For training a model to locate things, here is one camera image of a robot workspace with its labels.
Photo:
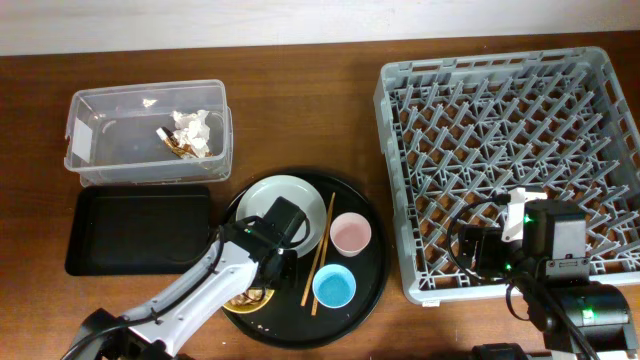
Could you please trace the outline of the wooden chopstick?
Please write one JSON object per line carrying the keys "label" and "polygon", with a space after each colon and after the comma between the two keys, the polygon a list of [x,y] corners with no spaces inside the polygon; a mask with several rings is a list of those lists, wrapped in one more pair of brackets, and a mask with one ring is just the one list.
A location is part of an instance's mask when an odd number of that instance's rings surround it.
{"label": "wooden chopstick", "polygon": [[[333,218],[335,199],[336,199],[336,193],[334,192],[334,193],[332,193],[330,204],[329,204],[326,229],[325,229],[325,233],[324,233],[324,238],[323,238],[322,243],[321,243],[322,248],[321,248],[320,262],[319,262],[319,265],[317,266],[317,270],[318,271],[316,272],[316,275],[319,273],[319,270],[322,267],[324,267],[325,262],[326,262],[326,254],[327,254],[327,251],[328,251],[328,243],[329,243],[329,236],[330,236],[329,234],[330,234],[331,221],[332,221],[332,218]],[[319,301],[316,298],[316,296],[314,295],[313,304],[312,304],[312,310],[311,310],[311,316],[315,317],[317,315],[318,305],[319,305]]]}
{"label": "wooden chopstick", "polygon": [[332,196],[331,196],[329,207],[328,207],[328,210],[327,210],[327,221],[325,223],[325,228],[324,228],[324,231],[323,231],[322,236],[320,238],[320,241],[316,246],[316,250],[315,250],[315,255],[314,255],[313,262],[312,262],[312,266],[310,268],[310,271],[309,271],[309,274],[308,274],[308,277],[307,277],[307,281],[306,281],[306,284],[305,284],[305,287],[304,287],[304,291],[303,291],[303,295],[302,295],[301,303],[300,303],[301,307],[304,307],[306,305],[306,302],[307,302],[307,299],[308,299],[308,296],[309,296],[309,292],[310,292],[310,289],[311,289],[311,285],[312,285],[313,276],[315,274],[316,266],[318,265],[318,262],[319,262],[319,260],[321,258],[322,253],[323,253],[323,246],[324,246],[323,244],[325,243],[325,241],[327,240],[327,237],[328,237],[328,232],[329,232],[329,227],[330,227],[330,218],[331,218],[331,215],[332,215],[332,212],[333,212],[335,196],[336,196],[336,194],[334,192],[332,194]]}

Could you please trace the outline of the white tissue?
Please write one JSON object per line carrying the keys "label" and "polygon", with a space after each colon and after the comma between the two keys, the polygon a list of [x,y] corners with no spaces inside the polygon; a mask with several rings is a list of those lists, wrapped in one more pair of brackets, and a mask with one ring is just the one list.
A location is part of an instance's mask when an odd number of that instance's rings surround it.
{"label": "white tissue", "polygon": [[210,127],[206,125],[208,115],[207,110],[198,110],[195,113],[178,111],[171,113],[176,128],[173,138],[180,149],[193,157],[204,158],[211,155],[208,146]]}

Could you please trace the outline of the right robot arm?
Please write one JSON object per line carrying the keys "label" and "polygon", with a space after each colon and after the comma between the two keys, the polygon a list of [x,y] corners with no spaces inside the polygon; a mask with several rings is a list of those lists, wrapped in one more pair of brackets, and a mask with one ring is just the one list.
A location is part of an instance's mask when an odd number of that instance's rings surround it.
{"label": "right robot arm", "polygon": [[487,198],[504,205],[501,227],[462,225],[475,203],[450,220],[446,246],[455,266],[480,285],[518,290],[526,321],[543,335],[554,359],[636,359],[631,308],[613,285],[590,278],[587,214],[573,202],[516,188]]}

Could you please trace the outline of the brown snack wrapper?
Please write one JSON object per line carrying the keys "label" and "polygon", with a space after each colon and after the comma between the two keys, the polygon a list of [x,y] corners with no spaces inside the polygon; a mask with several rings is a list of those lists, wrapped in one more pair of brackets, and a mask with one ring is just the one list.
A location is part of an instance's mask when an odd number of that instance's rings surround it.
{"label": "brown snack wrapper", "polygon": [[191,146],[189,144],[181,145],[179,141],[174,137],[174,134],[167,128],[158,128],[156,130],[156,134],[176,156],[182,159],[196,158],[196,153],[191,148]]}

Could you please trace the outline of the pink cup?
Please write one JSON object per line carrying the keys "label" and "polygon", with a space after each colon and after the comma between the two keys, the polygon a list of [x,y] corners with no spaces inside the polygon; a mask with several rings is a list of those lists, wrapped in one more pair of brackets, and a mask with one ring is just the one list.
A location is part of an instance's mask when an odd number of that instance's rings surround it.
{"label": "pink cup", "polygon": [[372,238],[369,221],[355,212],[337,216],[330,226],[330,239],[336,250],[345,257],[361,253]]}

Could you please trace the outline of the peanut shells and rice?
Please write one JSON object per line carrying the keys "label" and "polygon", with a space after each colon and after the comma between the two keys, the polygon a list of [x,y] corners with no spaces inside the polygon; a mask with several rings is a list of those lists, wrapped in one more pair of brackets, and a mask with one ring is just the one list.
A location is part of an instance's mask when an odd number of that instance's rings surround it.
{"label": "peanut shells and rice", "polygon": [[240,295],[235,296],[230,300],[230,303],[234,306],[248,306],[250,304],[261,302],[266,296],[266,291],[261,288],[249,288]]}

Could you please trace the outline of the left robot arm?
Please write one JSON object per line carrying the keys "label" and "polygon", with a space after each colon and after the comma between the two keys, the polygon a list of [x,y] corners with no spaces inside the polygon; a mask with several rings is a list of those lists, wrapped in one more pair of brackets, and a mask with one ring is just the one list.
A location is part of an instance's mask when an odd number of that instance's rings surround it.
{"label": "left robot arm", "polygon": [[309,219],[278,197],[264,216],[218,227],[209,250],[178,280],[119,317],[98,309],[82,324],[65,359],[173,359],[225,303],[252,287],[293,286],[298,254],[291,242]]}

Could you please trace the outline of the blue cup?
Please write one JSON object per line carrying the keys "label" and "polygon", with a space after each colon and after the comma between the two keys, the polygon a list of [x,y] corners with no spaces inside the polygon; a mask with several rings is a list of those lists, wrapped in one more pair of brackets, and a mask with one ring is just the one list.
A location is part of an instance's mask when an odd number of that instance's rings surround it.
{"label": "blue cup", "polygon": [[330,309],[349,304],[355,296],[356,287],[352,272],[339,264],[325,265],[312,280],[313,294],[322,306]]}

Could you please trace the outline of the grey round plate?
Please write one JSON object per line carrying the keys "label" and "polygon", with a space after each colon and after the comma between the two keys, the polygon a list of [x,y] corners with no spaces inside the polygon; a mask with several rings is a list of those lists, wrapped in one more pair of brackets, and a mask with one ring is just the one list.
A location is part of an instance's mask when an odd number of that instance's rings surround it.
{"label": "grey round plate", "polygon": [[302,258],[316,248],[327,223],[324,200],[309,182],[290,175],[274,175],[259,180],[240,198],[236,219],[264,217],[278,197],[298,206],[309,220],[309,224],[304,223],[291,241],[291,247]]}

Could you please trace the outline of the yellow bowl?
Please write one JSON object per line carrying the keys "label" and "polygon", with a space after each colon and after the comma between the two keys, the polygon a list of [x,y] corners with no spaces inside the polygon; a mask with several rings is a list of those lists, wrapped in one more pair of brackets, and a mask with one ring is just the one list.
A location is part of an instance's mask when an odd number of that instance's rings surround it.
{"label": "yellow bowl", "polygon": [[263,308],[273,297],[275,291],[266,288],[249,288],[223,305],[227,311],[236,314],[249,314]]}

